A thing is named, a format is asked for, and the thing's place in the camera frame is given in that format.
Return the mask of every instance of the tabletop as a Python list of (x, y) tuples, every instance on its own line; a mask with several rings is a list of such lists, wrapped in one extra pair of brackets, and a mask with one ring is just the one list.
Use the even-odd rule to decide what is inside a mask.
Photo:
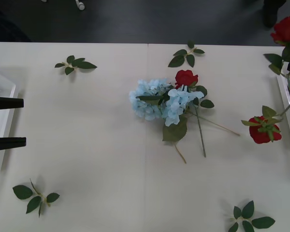
[[(198, 46), (194, 68), (168, 68), (185, 45), (0, 43), (0, 73), (21, 85), (25, 107), (15, 111), (10, 136), (27, 146), (7, 150), (0, 173), (0, 232), (223, 232), (234, 205), (254, 200), (255, 216), (276, 220), (269, 229), (290, 231), (290, 131), (257, 145), (241, 119), (278, 112), (283, 104), (264, 53), (281, 47)], [(97, 65), (66, 76), (54, 69), (69, 55)], [(207, 157), (196, 120), (175, 149), (162, 141), (163, 121), (140, 120), (128, 94), (137, 80), (168, 78), (179, 70), (199, 75), (214, 109), (202, 116)], [(25, 214), (28, 201), (12, 187), (29, 184), (60, 198)]]

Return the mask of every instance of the gray floor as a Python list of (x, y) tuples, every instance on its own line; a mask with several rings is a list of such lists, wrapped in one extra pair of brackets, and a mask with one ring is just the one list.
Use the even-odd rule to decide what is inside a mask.
[[(275, 45), (262, 0), (0, 0), (34, 42)], [(290, 0), (278, 19), (290, 15)]]

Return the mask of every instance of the dark cloth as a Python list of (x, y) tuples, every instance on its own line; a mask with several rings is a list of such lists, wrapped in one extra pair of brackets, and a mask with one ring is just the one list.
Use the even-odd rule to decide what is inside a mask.
[(31, 42), (31, 40), (0, 12), (0, 42)]
[(268, 9), (278, 10), (286, 3), (286, 0), (264, 0), (264, 6)]

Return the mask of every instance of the light blue flower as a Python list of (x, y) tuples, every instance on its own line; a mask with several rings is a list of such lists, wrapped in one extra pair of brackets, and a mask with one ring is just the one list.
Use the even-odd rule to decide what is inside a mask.
[(161, 96), (167, 90), (170, 84), (166, 83), (166, 79), (151, 80), (149, 83), (145, 80), (138, 81), (138, 88), (129, 93), (129, 99), (132, 104), (132, 109), (138, 117), (144, 117), (150, 121), (161, 117), (161, 112), (156, 105), (151, 105), (145, 101), (141, 101), (138, 96)]
[(162, 118), (165, 118), (165, 125), (168, 127), (171, 124), (179, 123), (179, 116), (183, 114), (187, 104), (195, 98), (202, 98), (202, 92), (187, 92), (187, 86), (179, 89), (171, 89), (168, 93), (170, 99), (166, 102), (166, 107), (163, 109)]

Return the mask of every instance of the rose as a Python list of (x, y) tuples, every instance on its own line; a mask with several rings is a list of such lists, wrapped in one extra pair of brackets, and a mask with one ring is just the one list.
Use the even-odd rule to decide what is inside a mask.
[[(258, 123), (254, 118), (251, 118), (249, 120), (249, 122), (253, 122), (253, 123)], [(276, 125), (273, 125), (277, 130), (279, 130), (279, 127)], [(254, 126), (254, 127), (249, 127), (249, 133), (251, 138), (253, 138), (253, 140), (255, 141), (255, 143), (257, 144), (264, 144), (264, 143), (268, 143), (270, 142), (270, 137), (266, 132), (259, 132), (258, 129), (261, 128), (261, 124), (260, 126)], [(277, 132), (273, 132), (273, 136), (274, 136), (274, 140), (280, 140), (281, 139), (281, 134), (277, 133)]]
[(275, 24), (274, 30), (275, 33), (271, 36), (276, 43), (277, 41), (290, 42), (290, 16)]
[(194, 82), (195, 84), (198, 82), (198, 75), (193, 75), (191, 70), (181, 70), (178, 71), (178, 73), (176, 74), (175, 77), (176, 80), (176, 88), (181, 87), (182, 85), (184, 86), (190, 86), (192, 85)]

